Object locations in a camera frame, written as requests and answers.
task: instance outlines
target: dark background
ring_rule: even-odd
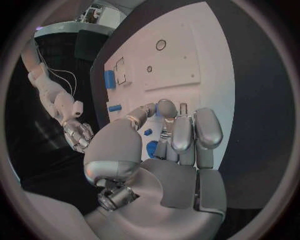
[[[2,37],[0,43],[3,44],[6,37],[14,29],[16,23],[22,18],[22,15],[31,6],[37,3],[37,0],[10,0],[1,2],[0,7],[3,11],[8,13],[4,24],[2,24]],[[284,21],[289,31],[300,43],[300,16],[299,7],[300,2],[294,0],[264,0],[269,6],[274,9],[280,18]],[[239,215],[241,224],[243,224],[244,217],[249,216]],[[0,193],[0,222],[2,223],[0,229],[0,239],[34,239],[34,236],[24,227],[19,221],[14,211],[11,209],[5,196]],[[296,240],[300,239],[300,190],[291,203],[288,211],[274,227],[265,239],[278,240]]]

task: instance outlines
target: wire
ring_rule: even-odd
[[[53,69],[53,68],[49,67],[49,66],[47,65],[47,62],[46,62],[46,60],[44,59],[43,55],[41,54],[40,49],[39,49],[38,46],[36,46],[36,49],[37,49],[37,53],[38,53],[38,55],[39,55],[41,61],[45,64],[45,66],[47,67],[47,69],[49,70],[49,72],[51,72],[54,76],[56,76],[56,77],[58,77],[58,78],[64,80],[64,81],[68,84],[68,86],[70,87],[71,95],[74,97],[75,92],[76,92],[76,90],[77,90],[77,78],[76,78],[75,74],[72,73],[72,72],[70,72],[70,71],[67,71],[67,70],[59,70],[59,69]],[[57,74],[54,73],[53,71],[64,72],[64,73],[69,73],[69,74],[71,74],[71,75],[73,76],[73,78],[74,78],[74,81],[75,81],[74,91],[73,91],[72,85],[70,84],[70,82],[69,82],[67,79],[65,79],[65,78],[63,78],[63,77],[57,75]]]

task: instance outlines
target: robotic arm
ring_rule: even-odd
[[[94,134],[89,124],[76,120],[83,113],[83,103],[75,101],[61,85],[49,78],[48,67],[39,58],[34,38],[27,42],[21,58],[29,81],[38,89],[43,107],[63,127],[65,139],[72,149],[84,153]]]

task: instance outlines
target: cable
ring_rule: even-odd
[[[75,74],[72,73],[72,72],[70,72],[70,71],[67,71],[67,70],[59,70],[59,69],[54,69],[54,68],[49,67],[49,66],[47,65],[46,60],[44,59],[43,55],[41,54],[40,49],[39,49],[38,46],[36,46],[36,49],[37,49],[37,53],[38,53],[38,55],[39,55],[41,61],[45,64],[45,66],[46,66],[46,68],[49,70],[49,72],[51,72],[54,76],[56,76],[56,77],[58,77],[58,78],[64,80],[64,81],[68,84],[68,86],[70,87],[71,95],[74,97],[75,92],[76,92],[76,90],[77,90],[77,78],[76,78]],[[70,82],[69,82],[67,79],[65,79],[65,78],[63,78],[63,77],[57,75],[57,74],[54,73],[53,71],[64,72],[64,73],[69,73],[69,74],[71,74],[71,75],[73,76],[73,78],[74,78],[74,81],[75,81],[74,91],[73,91],[72,85],[70,84]]]

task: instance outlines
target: white robotic arm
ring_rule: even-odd
[[[48,67],[41,62],[34,38],[21,54],[31,84],[38,89],[39,98],[50,116],[64,129],[64,135],[73,150],[84,153],[94,134],[89,124],[76,120],[83,113],[83,103],[75,101],[61,85],[49,78]]]

